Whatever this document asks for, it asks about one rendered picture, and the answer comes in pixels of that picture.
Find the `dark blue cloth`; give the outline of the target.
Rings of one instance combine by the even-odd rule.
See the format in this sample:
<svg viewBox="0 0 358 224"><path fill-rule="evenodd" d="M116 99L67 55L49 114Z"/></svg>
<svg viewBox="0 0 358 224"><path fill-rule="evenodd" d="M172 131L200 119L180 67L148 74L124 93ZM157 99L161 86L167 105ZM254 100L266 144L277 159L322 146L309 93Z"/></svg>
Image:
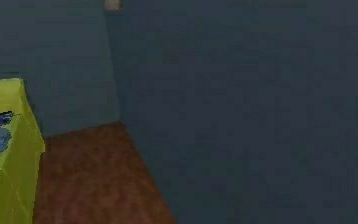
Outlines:
<svg viewBox="0 0 358 224"><path fill-rule="evenodd" d="M9 124L16 113L13 111L0 112L0 127Z"/></svg>

